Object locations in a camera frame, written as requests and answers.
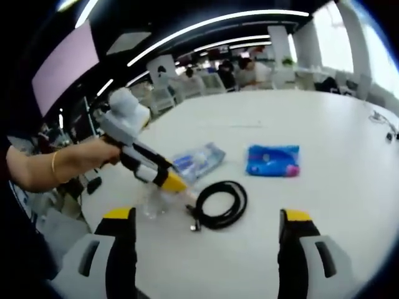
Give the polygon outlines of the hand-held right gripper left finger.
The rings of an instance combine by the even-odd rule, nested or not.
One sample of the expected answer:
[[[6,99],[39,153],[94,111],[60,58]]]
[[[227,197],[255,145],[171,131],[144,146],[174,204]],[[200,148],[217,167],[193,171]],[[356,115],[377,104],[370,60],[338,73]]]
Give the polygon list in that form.
[[[64,255],[62,298],[136,298],[136,209],[111,210]]]

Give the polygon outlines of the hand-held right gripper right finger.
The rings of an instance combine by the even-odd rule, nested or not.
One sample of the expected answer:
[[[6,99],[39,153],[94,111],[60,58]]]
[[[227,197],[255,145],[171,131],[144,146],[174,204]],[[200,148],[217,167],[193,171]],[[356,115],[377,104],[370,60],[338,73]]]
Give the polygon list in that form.
[[[279,298],[354,298],[358,292],[350,257],[304,211],[280,210],[277,262]]]

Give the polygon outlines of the person's left hand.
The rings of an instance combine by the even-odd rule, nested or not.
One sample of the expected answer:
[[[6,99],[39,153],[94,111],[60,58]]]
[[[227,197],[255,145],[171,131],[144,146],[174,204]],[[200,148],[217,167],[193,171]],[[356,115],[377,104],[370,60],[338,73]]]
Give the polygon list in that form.
[[[121,149],[104,138],[93,138],[84,143],[63,149],[60,158],[60,180],[65,182],[102,165],[115,164],[119,160]]]

